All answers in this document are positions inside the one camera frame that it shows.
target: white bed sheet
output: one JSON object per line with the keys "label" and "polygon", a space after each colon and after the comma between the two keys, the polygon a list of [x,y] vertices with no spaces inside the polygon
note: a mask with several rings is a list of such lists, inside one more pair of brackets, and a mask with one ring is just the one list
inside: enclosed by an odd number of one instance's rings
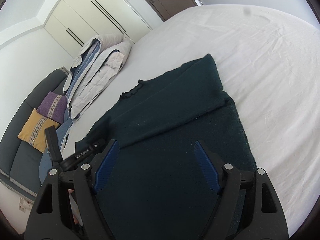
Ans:
{"label": "white bed sheet", "polygon": [[73,125],[64,158],[138,80],[210,53],[234,99],[256,163],[279,196],[292,235],[320,194],[320,31],[258,6],[189,8],[143,37],[119,75]]}

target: wall switch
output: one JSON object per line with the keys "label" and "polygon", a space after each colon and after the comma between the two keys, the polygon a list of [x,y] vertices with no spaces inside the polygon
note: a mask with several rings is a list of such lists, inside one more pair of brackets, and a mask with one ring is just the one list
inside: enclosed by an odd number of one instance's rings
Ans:
{"label": "wall switch", "polygon": [[23,205],[21,205],[20,203],[19,203],[19,210],[21,210],[23,213],[26,212],[26,208]]}
{"label": "wall switch", "polygon": [[20,205],[22,205],[24,208],[28,210],[31,210],[33,204],[28,200],[20,198]]}

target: sofa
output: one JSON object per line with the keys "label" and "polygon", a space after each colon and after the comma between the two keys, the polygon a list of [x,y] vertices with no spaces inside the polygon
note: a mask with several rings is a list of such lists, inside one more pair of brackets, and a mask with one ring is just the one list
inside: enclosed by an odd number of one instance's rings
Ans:
{"label": "sofa", "polygon": [[42,80],[23,101],[0,142],[0,182],[32,203],[41,187],[39,164],[42,153],[20,140],[18,135],[32,110],[40,106],[49,91],[63,95],[68,74],[63,67]]}

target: black door handle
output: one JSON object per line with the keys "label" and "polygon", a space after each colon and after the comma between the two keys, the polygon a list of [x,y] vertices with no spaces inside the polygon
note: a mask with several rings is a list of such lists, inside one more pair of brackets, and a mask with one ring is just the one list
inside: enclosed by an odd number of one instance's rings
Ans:
{"label": "black door handle", "polygon": [[121,30],[120,30],[120,28],[117,26],[117,25],[115,25],[115,23],[113,22],[113,21],[111,21],[111,19],[107,16],[107,14],[106,13],[104,13],[93,1],[90,1],[95,7],[97,7],[97,9],[100,11],[100,12],[102,12],[102,14],[105,16],[105,17],[107,17],[108,18],[108,20],[122,33],[122,34],[124,34]]}
{"label": "black door handle", "polygon": [[70,30],[69,28],[66,30],[66,32],[82,47],[84,43]]}
{"label": "black door handle", "polygon": [[94,0],[94,1],[124,30],[125,33],[127,32],[127,31],[121,26],[121,24],[118,23],[117,20],[114,19],[114,17],[113,17],[101,4],[98,3],[97,0]]}
{"label": "black door handle", "polygon": [[150,2],[154,3],[155,1],[154,0],[149,0]]}

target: folded duvet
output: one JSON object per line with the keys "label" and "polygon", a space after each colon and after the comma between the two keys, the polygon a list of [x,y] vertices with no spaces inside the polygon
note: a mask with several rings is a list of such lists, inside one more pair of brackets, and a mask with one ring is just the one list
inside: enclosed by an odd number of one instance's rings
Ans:
{"label": "folded duvet", "polygon": [[122,34],[97,35],[84,44],[63,87],[73,122],[119,73],[131,47],[130,39]]}

